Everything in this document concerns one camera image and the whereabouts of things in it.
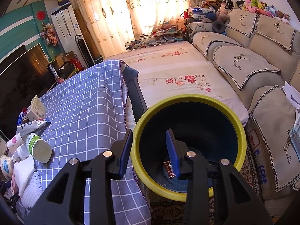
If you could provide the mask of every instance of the trash can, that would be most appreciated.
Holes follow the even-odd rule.
[[[167,98],[150,107],[133,131],[131,158],[141,181],[167,199],[186,201],[187,180],[170,178],[166,130],[209,161],[226,158],[240,171],[246,156],[246,135],[236,114],[222,102],[204,95]],[[209,196],[213,196],[212,185]]]

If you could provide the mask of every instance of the patterned carpet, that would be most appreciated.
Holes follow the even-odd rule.
[[[249,143],[247,143],[246,158],[240,171],[247,183],[252,187],[257,196],[262,199],[260,183],[256,172],[256,164]],[[153,209],[151,214],[152,225],[181,225],[183,220],[185,202],[179,201],[152,201],[150,205]],[[210,224],[214,222],[214,198],[209,201],[209,220]]]

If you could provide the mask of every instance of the silver rivet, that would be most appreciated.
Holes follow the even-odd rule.
[[[74,165],[74,164],[76,164],[78,162],[78,160],[76,159],[76,158],[72,158],[70,161],[69,161],[69,163],[71,164],[71,165]]]
[[[111,151],[105,151],[105,152],[103,152],[103,155],[104,155],[105,157],[110,157],[112,154],[113,154],[113,153],[112,153]]]
[[[221,160],[221,163],[223,165],[228,165],[229,164],[229,160],[224,158],[224,159]]]
[[[196,153],[193,152],[193,151],[188,151],[188,152],[187,152],[187,156],[188,156],[188,157],[194,157],[194,156],[196,156]]]

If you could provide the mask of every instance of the beige sofa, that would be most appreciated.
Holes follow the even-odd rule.
[[[195,33],[192,44],[221,72],[248,109],[245,127],[265,207],[281,216],[300,187],[300,162],[288,131],[295,109],[285,81],[300,92],[300,33],[276,19],[233,9],[226,34]]]

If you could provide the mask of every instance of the beige curtain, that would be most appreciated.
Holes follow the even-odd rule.
[[[126,51],[125,43],[150,34],[164,22],[184,27],[180,17],[201,0],[71,0],[78,7],[99,52],[112,56]]]

